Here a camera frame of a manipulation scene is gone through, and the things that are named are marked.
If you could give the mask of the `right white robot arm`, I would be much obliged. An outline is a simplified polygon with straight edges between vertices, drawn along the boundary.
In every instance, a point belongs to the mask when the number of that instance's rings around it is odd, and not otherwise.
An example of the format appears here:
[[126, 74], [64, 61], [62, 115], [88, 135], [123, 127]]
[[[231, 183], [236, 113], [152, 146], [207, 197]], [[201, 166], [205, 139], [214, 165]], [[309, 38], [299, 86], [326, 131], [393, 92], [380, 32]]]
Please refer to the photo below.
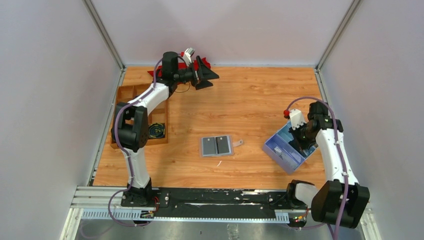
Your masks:
[[344, 129], [329, 105], [315, 98], [307, 119], [299, 109], [288, 106], [284, 117], [290, 121], [289, 133], [300, 150], [318, 146], [324, 164], [326, 182], [321, 188], [292, 180], [287, 186], [286, 204], [292, 209], [307, 206], [314, 221], [354, 229], [370, 199], [370, 191], [361, 186], [350, 167], [344, 147]]

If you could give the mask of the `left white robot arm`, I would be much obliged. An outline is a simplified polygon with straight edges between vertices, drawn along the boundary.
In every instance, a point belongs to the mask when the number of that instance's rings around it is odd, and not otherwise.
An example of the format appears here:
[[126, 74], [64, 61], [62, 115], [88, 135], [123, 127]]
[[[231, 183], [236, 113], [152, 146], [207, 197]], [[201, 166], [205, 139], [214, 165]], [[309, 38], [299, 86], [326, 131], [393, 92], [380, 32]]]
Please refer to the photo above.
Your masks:
[[193, 48], [178, 53], [167, 51], [153, 68], [153, 80], [139, 96], [115, 107], [111, 136], [121, 150], [128, 170], [125, 192], [134, 195], [140, 206], [153, 201], [152, 182], [147, 170], [145, 146], [149, 140], [150, 113], [168, 100], [181, 84], [196, 90], [212, 87], [219, 75], [200, 56], [192, 59]]

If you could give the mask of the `blue plastic box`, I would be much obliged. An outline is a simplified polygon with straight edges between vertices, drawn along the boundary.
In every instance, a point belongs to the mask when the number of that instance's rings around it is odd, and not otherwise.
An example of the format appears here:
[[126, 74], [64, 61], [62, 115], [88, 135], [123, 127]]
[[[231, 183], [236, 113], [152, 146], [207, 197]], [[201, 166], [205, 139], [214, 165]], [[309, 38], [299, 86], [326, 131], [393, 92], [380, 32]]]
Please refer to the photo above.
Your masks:
[[295, 143], [289, 120], [281, 129], [273, 134], [262, 146], [262, 150], [274, 160], [287, 174], [293, 174], [318, 148], [313, 145], [306, 150]]

